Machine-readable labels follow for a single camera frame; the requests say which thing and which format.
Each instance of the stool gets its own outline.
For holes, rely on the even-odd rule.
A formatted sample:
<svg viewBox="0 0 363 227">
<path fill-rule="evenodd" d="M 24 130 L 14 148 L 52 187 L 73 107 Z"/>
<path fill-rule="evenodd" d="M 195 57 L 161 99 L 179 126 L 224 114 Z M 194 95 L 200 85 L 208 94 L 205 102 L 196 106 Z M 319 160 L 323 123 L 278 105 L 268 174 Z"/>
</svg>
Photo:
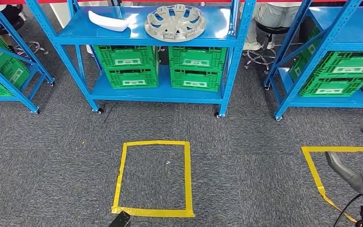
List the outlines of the stool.
<svg viewBox="0 0 363 227">
<path fill-rule="evenodd" d="M 267 49 L 268 43 L 272 41 L 272 34 L 284 34 L 289 31 L 288 27 L 268 27 L 265 25 L 260 24 L 258 21 L 255 21 L 257 24 L 257 27 L 261 29 L 262 31 L 267 33 L 267 38 L 265 38 L 264 44 L 262 45 L 262 48 L 259 49 L 259 51 L 247 51 L 246 54 L 243 54 L 244 56 L 247 56 L 249 58 L 248 62 L 245 64 L 245 68 L 248 69 L 248 65 L 253 62 L 260 65 L 265 65 L 267 67 L 267 70 L 265 71 L 265 74 L 268 74 L 269 71 L 269 65 L 273 63 L 276 57 L 276 52 L 272 49 Z"/>
</svg>

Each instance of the yellow tape square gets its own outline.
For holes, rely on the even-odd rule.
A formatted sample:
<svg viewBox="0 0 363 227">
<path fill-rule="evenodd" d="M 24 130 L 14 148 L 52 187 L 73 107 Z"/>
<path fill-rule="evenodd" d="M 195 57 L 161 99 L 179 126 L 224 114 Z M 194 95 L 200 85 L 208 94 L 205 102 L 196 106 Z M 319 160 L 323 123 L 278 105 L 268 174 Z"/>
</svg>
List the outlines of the yellow tape square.
<svg viewBox="0 0 363 227">
<path fill-rule="evenodd" d="M 308 167 L 310 168 L 311 175 L 314 178 L 315 185 L 318 188 L 318 191 L 320 195 L 323 197 L 323 199 L 328 202 L 330 205 L 332 205 L 334 208 L 342 211 L 340 207 L 338 207 L 332 200 L 330 200 L 326 196 L 325 188 L 323 187 L 322 181 L 320 180 L 318 171 L 315 167 L 315 164 L 311 158 L 311 152 L 363 152 L 363 147 L 301 147 L 302 153 L 304 154 L 305 160 L 308 163 Z M 347 219 L 349 219 L 352 222 L 356 222 L 356 220 L 348 215 L 347 213 L 344 213 Z"/>
<path fill-rule="evenodd" d="M 155 209 L 138 209 L 131 207 L 119 207 L 119 197 L 121 191 L 121 180 L 123 177 L 124 164 L 126 162 L 127 146 L 141 146 L 141 145 L 183 145 L 184 146 L 184 189 L 186 198 L 185 210 L 155 210 Z M 119 169 L 119 176 L 116 182 L 115 197 L 113 200 L 112 213 L 119 214 L 122 210 L 134 216 L 145 217 L 170 217 L 170 218 L 193 218 L 193 201 L 191 189 L 191 157 L 190 157 L 190 143 L 187 141 L 175 140 L 151 140 L 151 141 L 136 141 L 127 142 L 123 144 L 123 151 L 121 154 L 121 163 Z"/>
</svg>

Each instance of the gray carpet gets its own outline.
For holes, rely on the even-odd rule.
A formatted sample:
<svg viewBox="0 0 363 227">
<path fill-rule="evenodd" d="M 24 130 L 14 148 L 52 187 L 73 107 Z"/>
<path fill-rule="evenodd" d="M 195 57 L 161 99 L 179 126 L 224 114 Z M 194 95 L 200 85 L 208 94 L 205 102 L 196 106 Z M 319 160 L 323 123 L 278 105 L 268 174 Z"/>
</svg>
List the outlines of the gray carpet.
<svg viewBox="0 0 363 227">
<path fill-rule="evenodd" d="M 59 30 L 50 7 L 44 9 Z M 37 93 L 40 115 L 0 102 L 0 226 L 108 226 L 122 145 L 137 140 L 191 143 L 196 216 L 133 217 L 133 227 L 318 227 L 337 218 L 317 192 L 300 147 L 363 145 L 363 109 L 291 108 L 277 122 L 273 92 L 261 86 L 264 69 L 245 70 L 242 59 L 224 119 L 213 117 L 214 105 L 168 103 L 100 102 L 106 112 L 99 115 L 36 21 L 30 17 L 19 32 L 50 51 L 38 57 L 57 83 Z M 82 49 L 92 86 L 96 66 Z M 130 148 L 120 205 L 183 209 L 183 155 L 178 146 Z M 363 154 L 340 156 L 361 168 Z M 354 191 L 324 154 L 312 158 L 327 195 L 345 206 Z M 359 203 L 348 212 L 359 219 Z M 344 218 L 340 226 L 350 225 Z"/>
</svg>

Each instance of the white plastic part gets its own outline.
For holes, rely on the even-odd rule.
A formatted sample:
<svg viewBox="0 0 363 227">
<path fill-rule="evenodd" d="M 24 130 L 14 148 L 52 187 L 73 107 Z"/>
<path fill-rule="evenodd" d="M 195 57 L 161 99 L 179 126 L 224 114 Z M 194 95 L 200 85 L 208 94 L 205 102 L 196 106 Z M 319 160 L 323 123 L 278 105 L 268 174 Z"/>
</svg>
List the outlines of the white plastic part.
<svg viewBox="0 0 363 227">
<path fill-rule="evenodd" d="M 197 38 L 206 25 L 201 10 L 177 4 L 162 6 L 149 13 L 144 28 L 155 39 L 176 43 Z"/>
<path fill-rule="evenodd" d="M 100 16 L 92 11 L 88 12 L 88 17 L 94 24 L 115 32 L 122 32 L 129 26 L 129 22 L 126 20 Z"/>
</svg>

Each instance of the blue shelf board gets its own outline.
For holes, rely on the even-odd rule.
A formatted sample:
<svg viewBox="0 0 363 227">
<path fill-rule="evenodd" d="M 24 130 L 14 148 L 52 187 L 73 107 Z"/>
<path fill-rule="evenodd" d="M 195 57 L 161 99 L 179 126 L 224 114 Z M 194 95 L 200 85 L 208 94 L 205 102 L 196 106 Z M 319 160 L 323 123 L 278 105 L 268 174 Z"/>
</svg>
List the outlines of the blue shelf board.
<svg viewBox="0 0 363 227">
<path fill-rule="evenodd" d="M 221 104 L 221 92 L 199 91 L 191 89 L 177 89 L 171 87 L 170 69 L 167 65 L 159 67 L 159 87 L 156 88 L 131 88 L 113 89 L 104 71 L 91 92 L 95 100 L 115 101 L 147 101 L 147 102 L 175 102 Z"/>
<path fill-rule="evenodd" d="M 279 68 L 279 75 L 286 91 L 290 91 L 293 81 L 289 68 Z M 300 97 L 298 94 L 289 106 L 295 107 L 355 107 L 363 108 L 363 91 L 359 89 L 351 97 Z"/>
<path fill-rule="evenodd" d="M 144 23 L 147 15 L 157 7 L 80 7 L 65 28 L 55 37 L 60 44 L 90 45 L 154 45 L 154 46 L 217 46 L 233 47 L 236 36 L 230 29 L 230 7 L 199 7 L 207 21 L 205 31 L 197 38 L 181 42 L 169 43 L 149 36 Z M 115 32 L 93 24 L 88 18 L 88 11 L 127 20 L 129 27 L 123 32 Z"/>
<path fill-rule="evenodd" d="M 310 7 L 309 16 L 320 30 L 328 28 L 342 7 Z M 363 7 L 358 7 L 329 48 L 331 51 L 363 51 Z"/>
<path fill-rule="evenodd" d="M 0 101 L 20 101 L 18 97 L 0 97 Z"/>
</svg>

